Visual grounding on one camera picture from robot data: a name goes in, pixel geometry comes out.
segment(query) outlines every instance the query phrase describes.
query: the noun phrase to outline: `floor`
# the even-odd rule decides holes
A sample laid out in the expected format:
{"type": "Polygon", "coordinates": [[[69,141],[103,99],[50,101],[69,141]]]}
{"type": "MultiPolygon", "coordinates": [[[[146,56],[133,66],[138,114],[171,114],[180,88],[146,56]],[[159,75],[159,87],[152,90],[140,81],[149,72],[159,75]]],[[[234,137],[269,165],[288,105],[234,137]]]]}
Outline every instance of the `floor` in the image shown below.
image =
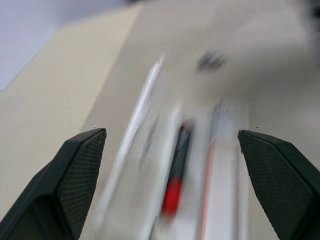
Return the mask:
{"type": "MultiPolygon", "coordinates": [[[[163,53],[154,92],[159,108],[245,99],[255,131],[293,142],[320,169],[320,86],[312,43],[295,6],[285,0],[158,0],[64,28],[1,94],[0,121],[8,127],[1,128],[0,152],[7,161],[0,192],[10,194],[0,194],[0,216],[65,139],[93,126],[106,128],[96,194],[81,236],[94,238],[93,209],[148,70],[163,53]],[[195,63],[208,49],[225,51],[228,61],[217,72],[197,72],[195,63]],[[15,151],[16,146],[23,148],[15,151]]],[[[248,206],[249,239],[277,239],[250,184],[248,206]]]]}

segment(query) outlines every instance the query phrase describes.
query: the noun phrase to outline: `textured rubber pad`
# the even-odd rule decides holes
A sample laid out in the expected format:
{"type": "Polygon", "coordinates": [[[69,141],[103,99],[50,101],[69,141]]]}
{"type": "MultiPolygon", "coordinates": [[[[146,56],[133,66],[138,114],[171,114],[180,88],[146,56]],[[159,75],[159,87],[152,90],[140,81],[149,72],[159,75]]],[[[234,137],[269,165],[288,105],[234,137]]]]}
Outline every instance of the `textured rubber pad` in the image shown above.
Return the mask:
{"type": "Polygon", "coordinates": [[[75,239],[80,237],[95,193],[106,136],[102,131],[81,145],[57,190],[75,239]]]}
{"type": "Polygon", "coordinates": [[[304,239],[319,214],[320,172],[289,142],[251,131],[240,131],[238,139],[255,195],[277,236],[304,239]]]}

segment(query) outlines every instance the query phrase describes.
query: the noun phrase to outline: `black object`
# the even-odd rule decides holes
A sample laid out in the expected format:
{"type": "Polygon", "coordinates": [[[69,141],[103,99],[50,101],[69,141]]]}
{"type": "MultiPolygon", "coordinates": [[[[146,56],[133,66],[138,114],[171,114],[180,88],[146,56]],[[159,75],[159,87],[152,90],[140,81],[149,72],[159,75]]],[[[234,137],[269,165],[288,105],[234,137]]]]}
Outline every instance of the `black object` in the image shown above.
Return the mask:
{"type": "Polygon", "coordinates": [[[280,240],[320,239],[320,172],[287,141],[238,133],[256,197],[280,240]]]}
{"type": "Polygon", "coordinates": [[[67,140],[0,223],[0,240],[77,240],[96,189],[107,133],[67,140]]]}
{"type": "Polygon", "coordinates": [[[162,203],[161,213],[165,215],[174,216],[178,210],[192,128],[192,122],[187,121],[179,130],[162,203]]]}

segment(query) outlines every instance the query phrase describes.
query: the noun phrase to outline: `red marker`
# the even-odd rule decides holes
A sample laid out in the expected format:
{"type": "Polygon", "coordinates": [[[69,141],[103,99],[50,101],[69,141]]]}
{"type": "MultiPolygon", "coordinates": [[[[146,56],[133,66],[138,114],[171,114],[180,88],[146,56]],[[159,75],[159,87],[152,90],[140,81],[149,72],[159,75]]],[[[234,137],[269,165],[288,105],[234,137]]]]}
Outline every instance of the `red marker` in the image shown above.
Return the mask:
{"type": "Polygon", "coordinates": [[[178,210],[191,132],[192,123],[189,121],[185,122],[179,131],[168,183],[162,203],[161,213],[164,215],[174,216],[178,210]]]}

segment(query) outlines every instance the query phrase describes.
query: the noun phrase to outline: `red stripe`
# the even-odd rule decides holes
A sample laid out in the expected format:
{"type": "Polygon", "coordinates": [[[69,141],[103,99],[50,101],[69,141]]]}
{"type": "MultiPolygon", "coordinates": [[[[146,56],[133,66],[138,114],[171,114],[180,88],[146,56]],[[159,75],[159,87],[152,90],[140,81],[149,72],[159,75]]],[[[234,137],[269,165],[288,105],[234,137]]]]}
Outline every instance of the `red stripe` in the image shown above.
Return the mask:
{"type": "Polygon", "coordinates": [[[204,185],[204,203],[202,209],[202,220],[201,220],[201,234],[200,240],[205,240],[206,222],[207,222],[207,210],[209,204],[209,191],[210,191],[210,177],[212,173],[212,164],[214,161],[215,143],[210,144],[206,156],[206,176],[204,185]]]}

